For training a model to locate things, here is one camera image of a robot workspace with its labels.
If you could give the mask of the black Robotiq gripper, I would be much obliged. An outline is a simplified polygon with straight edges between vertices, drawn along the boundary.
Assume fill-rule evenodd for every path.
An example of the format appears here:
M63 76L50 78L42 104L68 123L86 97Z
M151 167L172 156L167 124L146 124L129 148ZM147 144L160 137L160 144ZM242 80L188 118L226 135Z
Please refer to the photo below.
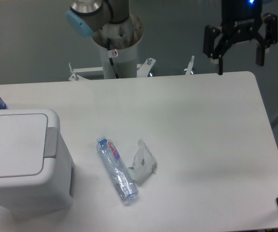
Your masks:
M261 0L223 0L221 27L206 25L203 53L217 61L216 73L223 74L223 56L233 44L255 40L256 64L264 66L265 50L278 42L278 16L266 13L261 17ZM264 24L265 36L259 33Z

